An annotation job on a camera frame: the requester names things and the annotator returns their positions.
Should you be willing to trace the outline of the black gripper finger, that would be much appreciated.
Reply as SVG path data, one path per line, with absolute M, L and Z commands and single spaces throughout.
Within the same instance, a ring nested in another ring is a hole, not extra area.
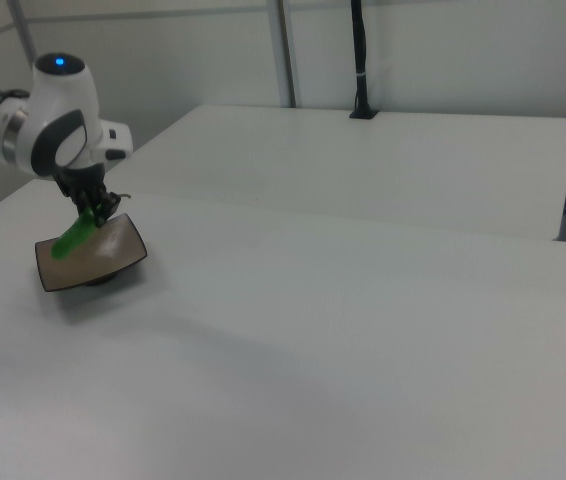
M 119 195 L 110 192 L 104 185 L 97 188 L 93 203 L 94 223 L 97 228 L 104 226 L 108 219 L 117 211 Z
M 71 190 L 69 197 L 77 209 L 77 215 L 81 217 L 84 214 L 93 213 L 93 198 L 90 190 Z

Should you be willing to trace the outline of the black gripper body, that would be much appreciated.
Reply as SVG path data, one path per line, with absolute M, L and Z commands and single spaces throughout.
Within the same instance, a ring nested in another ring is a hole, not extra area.
M 102 164 L 85 168 L 59 168 L 54 174 L 54 180 L 61 193 L 71 200 L 99 198 L 106 191 L 104 184 L 105 167 Z

